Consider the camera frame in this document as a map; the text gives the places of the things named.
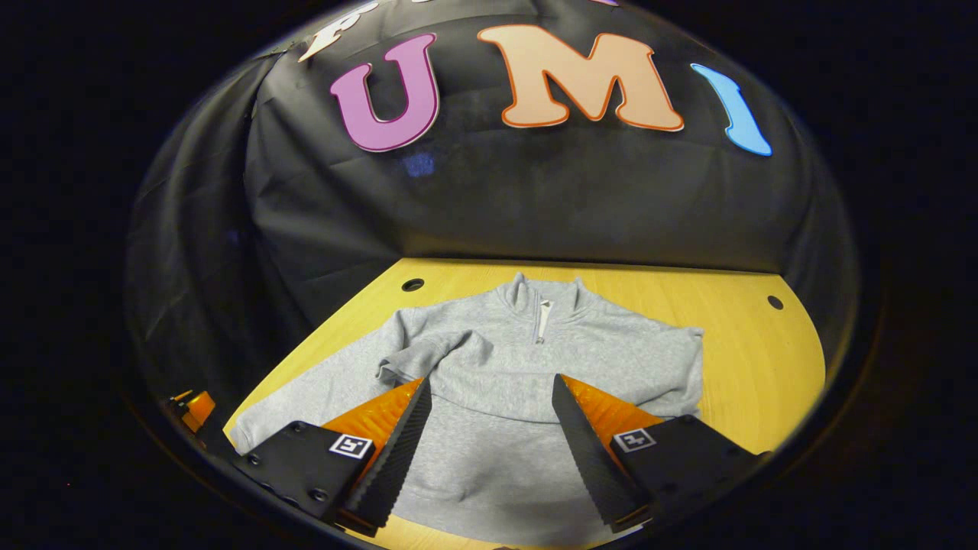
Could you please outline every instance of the black fabric backdrop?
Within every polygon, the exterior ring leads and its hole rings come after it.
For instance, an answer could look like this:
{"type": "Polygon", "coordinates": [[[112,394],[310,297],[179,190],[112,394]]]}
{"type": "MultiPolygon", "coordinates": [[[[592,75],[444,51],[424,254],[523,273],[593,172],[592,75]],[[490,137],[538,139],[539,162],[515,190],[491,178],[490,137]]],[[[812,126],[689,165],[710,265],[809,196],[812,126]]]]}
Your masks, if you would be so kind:
{"type": "MultiPolygon", "coordinates": [[[[585,0],[383,3],[300,64],[308,28],[199,100],[137,196],[127,298],[159,396],[206,388],[218,403],[212,422],[223,424],[290,349],[404,255],[779,273],[826,361],[844,350],[856,250],[815,139],[748,72],[673,25],[585,0]],[[509,23],[537,24],[585,54],[601,32],[652,45],[685,128],[636,128],[613,109],[600,121],[572,109],[556,127],[506,126],[505,63],[475,36],[509,23]],[[329,87],[372,63],[376,114],[397,117],[404,92],[382,56],[421,32],[438,36],[429,49],[438,119],[410,146],[365,152],[329,87]],[[739,84],[771,157],[727,138],[723,105],[690,63],[739,84]],[[418,156],[430,173],[412,172],[418,156]]],[[[619,103],[616,87],[610,105],[619,103]]]]}

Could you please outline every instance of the sweatshirt sleeve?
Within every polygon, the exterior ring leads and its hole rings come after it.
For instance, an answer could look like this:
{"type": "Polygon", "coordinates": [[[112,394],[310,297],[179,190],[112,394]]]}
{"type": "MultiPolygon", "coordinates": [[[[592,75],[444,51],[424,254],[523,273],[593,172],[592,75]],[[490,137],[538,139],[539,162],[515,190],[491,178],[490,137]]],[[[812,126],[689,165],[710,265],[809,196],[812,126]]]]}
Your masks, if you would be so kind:
{"type": "Polygon", "coordinates": [[[317,426],[391,390],[380,362],[411,344],[422,325],[413,309],[394,313],[380,328],[326,358],[271,395],[248,407],[231,429],[239,454],[300,420],[317,426]]]}

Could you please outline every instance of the sweatshirt collar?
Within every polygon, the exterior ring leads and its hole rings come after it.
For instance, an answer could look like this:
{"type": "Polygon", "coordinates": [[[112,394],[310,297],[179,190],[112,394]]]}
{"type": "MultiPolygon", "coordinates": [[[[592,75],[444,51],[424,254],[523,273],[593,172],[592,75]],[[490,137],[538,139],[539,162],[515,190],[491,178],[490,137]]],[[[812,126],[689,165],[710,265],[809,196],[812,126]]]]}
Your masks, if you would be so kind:
{"type": "Polygon", "coordinates": [[[584,286],[580,277],[571,283],[536,281],[517,272],[512,282],[497,289],[503,302],[518,316],[533,320],[543,300],[551,302],[550,322],[567,322],[579,317],[597,295],[584,286]]]}

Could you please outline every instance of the blue letter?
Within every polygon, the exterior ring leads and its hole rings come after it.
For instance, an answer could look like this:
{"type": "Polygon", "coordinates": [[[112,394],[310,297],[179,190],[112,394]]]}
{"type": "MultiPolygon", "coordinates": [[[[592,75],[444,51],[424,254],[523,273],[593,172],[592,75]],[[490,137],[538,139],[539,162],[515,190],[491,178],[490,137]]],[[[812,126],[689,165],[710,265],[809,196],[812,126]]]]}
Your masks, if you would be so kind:
{"type": "Polygon", "coordinates": [[[747,104],[744,103],[740,95],[740,86],[730,80],[724,74],[715,70],[708,69],[699,64],[691,64],[693,70],[703,75],[713,89],[720,96],[720,103],[724,104],[727,110],[727,118],[731,125],[727,126],[727,137],[731,138],[738,147],[746,149],[751,153],[769,157],[771,155],[771,145],[761,135],[761,129],[757,127],[754,115],[750,113],[747,104]]]}

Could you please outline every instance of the wooden table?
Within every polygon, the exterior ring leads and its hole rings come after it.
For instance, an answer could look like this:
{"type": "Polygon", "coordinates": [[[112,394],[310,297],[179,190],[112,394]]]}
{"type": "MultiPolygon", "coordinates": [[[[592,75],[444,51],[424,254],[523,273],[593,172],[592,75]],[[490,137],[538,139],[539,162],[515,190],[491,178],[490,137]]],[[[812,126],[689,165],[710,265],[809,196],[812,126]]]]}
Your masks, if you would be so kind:
{"type": "MultiPolygon", "coordinates": [[[[822,346],[801,302],[778,276],[633,265],[404,258],[381,274],[299,345],[259,384],[238,415],[306,369],[378,328],[397,309],[492,290],[517,271],[528,279],[571,282],[646,317],[697,326],[703,337],[703,422],[760,453],[784,442],[815,403],[825,380],[822,346]],[[413,292],[411,279],[424,285],[413,292]],[[769,297],[783,305],[776,309],[769,297]]],[[[375,538],[392,549],[501,546],[391,517],[375,538]]],[[[520,546],[531,550],[531,546],[520,546]]]]}

